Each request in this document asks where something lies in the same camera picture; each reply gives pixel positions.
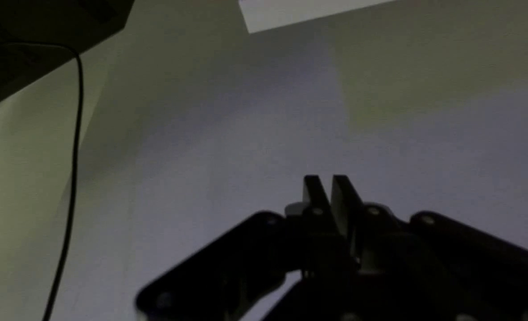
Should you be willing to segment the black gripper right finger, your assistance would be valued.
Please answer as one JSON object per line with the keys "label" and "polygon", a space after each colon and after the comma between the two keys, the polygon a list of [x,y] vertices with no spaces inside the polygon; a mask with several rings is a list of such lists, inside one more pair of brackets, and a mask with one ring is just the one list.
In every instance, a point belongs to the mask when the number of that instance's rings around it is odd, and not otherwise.
{"label": "black gripper right finger", "polygon": [[331,179],[331,208],[360,275],[415,290],[415,318],[528,321],[528,250],[431,211],[401,222],[344,175]]}

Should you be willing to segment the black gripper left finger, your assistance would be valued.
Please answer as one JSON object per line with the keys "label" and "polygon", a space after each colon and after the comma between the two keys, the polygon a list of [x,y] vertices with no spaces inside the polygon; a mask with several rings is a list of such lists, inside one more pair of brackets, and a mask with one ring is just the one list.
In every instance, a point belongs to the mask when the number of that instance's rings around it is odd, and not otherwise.
{"label": "black gripper left finger", "polygon": [[260,211],[183,259],[135,297],[144,321],[239,321],[290,272],[310,266],[305,231],[328,213],[317,175],[303,177],[303,200],[283,215]]}

